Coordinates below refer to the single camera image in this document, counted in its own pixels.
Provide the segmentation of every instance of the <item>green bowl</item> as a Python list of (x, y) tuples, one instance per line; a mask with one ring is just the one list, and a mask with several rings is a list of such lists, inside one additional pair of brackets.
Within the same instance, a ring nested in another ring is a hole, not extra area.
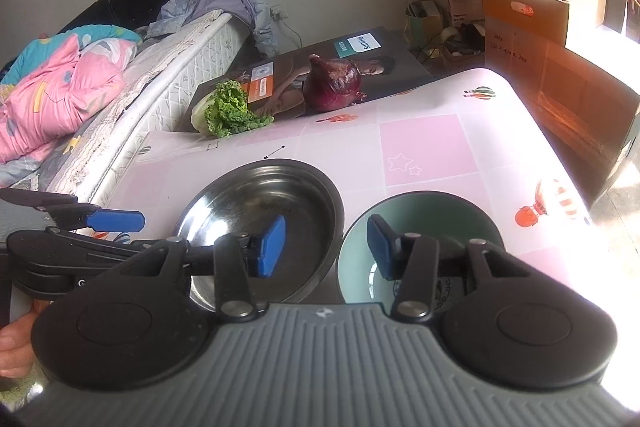
[(338, 284), (347, 303), (380, 302), (389, 312), (398, 291), (398, 282), (382, 279), (367, 246), (367, 219), (372, 214), (380, 214), (396, 232), (431, 235), (460, 246), (479, 237), (504, 248), (495, 223), (473, 203), (430, 190), (398, 194), (362, 214), (344, 238), (338, 256)]

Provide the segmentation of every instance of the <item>metal bowl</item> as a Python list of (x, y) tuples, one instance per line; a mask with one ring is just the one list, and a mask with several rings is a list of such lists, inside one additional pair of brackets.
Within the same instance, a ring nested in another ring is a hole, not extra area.
[[(332, 181), (295, 160), (263, 160), (224, 174), (180, 216), (175, 235), (196, 247), (230, 232), (258, 233), (282, 214), (285, 246), (268, 279), (250, 279), (255, 301), (300, 302), (321, 282), (342, 243), (344, 209)], [(213, 277), (192, 277), (191, 298), (215, 311)]]

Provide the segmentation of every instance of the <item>metal screw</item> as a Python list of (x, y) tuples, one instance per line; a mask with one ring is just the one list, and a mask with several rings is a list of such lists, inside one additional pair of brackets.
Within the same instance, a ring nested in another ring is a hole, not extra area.
[(403, 301), (398, 304), (398, 313), (405, 317), (414, 317), (417, 319), (429, 313), (429, 307), (423, 302)]
[(254, 311), (254, 307), (244, 301), (227, 301), (220, 306), (220, 311), (229, 317), (246, 317)]

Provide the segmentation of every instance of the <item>onion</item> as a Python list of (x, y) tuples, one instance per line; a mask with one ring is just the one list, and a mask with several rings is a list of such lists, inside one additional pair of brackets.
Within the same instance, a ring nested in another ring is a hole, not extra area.
[(360, 71), (351, 60), (309, 55), (309, 62), (311, 73), (302, 87), (302, 95), (311, 109), (319, 112), (333, 111), (365, 97), (360, 92)]

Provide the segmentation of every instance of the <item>power socket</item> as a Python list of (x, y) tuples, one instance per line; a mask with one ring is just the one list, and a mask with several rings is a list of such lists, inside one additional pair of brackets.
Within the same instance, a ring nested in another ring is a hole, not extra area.
[(274, 4), (271, 6), (271, 18), (275, 21), (279, 21), (280, 19), (286, 19), (289, 17), (287, 14), (287, 7), (282, 4)]

